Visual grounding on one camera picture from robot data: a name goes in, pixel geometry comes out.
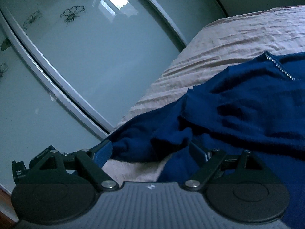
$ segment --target flower decal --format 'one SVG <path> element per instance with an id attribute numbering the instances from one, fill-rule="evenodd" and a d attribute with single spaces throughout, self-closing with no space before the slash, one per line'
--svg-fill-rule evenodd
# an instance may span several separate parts
<path id="1" fill-rule="evenodd" d="M 28 25 L 32 25 L 34 21 L 39 19 L 42 16 L 42 13 L 37 10 L 36 12 L 32 13 L 23 23 L 23 29 L 26 30 Z"/>
<path id="2" fill-rule="evenodd" d="M 7 48 L 9 48 L 12 45 L 12 43 L 10 42 L 9 38 L 5 38 L 5 40 L 2 42 L 1 44 L 1 51 L 6 50 Z"/>
<path id="3" fill-rule="evenodd" d="M 74 21 L 76 17 L 79 17 L 80 12 L 85 12 L 84 6 L 73 6 L 72 8 L 66 9 L 60 17 L 66 17 L 65 22 L 69 23 L 71 21 Z"/>
<path id="4" fill-rule="evenodd" d="M 3 77 L 3 74 L 7 72 L 8 67 L 6 63 L 0 65 L 0 77 Z"/>

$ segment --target black device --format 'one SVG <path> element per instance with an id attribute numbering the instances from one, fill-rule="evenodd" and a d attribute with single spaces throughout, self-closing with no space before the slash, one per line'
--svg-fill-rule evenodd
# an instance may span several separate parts
<path id="1" fill-rule="evenodd" d="M 14 228 L 288 228 L 280 219 L 289 192 L 254 153 L 227 155 L 194 141 L 189 149 L 200 169 L 183 185 L 119 187 L 101 169 L 112 154 L 109 140 L 70 154 L 50 146 L 29 169 L 13 161 Z"/>

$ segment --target bed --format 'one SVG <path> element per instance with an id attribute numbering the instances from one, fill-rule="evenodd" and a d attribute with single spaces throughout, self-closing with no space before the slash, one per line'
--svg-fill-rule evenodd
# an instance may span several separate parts
<path id="1" fill-rule="evenodd" d="M 305 6 L 280 7 L 214 21 L 204 27 L 117 124 L 178 100 L 228 66 L 251 60 L 263 51 L 277 55 L 305 52 Z M 161 162 L 108 160 L 103 170 L 123 181 L 155 182 L 171 155 Z"/>

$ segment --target frosted glass door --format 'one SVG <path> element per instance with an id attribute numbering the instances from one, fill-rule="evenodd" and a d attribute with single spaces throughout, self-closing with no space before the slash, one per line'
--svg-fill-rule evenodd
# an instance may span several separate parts
<path id="1" fill-rule="evenodd" d="M 1 0 L 64 79 L 113 126 L 182 50 L 145 0 Z"/>
<path id="2" fill-rule="evenodd" d="M 6 37 L 0 27 L 0 40 Z M 11 46 L 0 52 L 0 184 L 12 192 L 12 161 L 30 160 L 49 145 L 60 152 L 100 142 L 34 77 Z"/>

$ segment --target screw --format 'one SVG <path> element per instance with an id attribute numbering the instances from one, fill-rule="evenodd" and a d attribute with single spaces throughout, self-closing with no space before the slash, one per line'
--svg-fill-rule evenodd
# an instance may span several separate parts
<path id="1" fill-rule="evenodd" d="M 189 188 L 197 188 L 200 185 L 200 182 L 197 180 L 187 180 L 185 185 Z"/>
<path id="2" fill-rule="evenodd" d="M 107 180 L 103 181 L 101 185 L 104 188 L 114 188 L 116 186 L 116 182 L 112 180 Z"/>

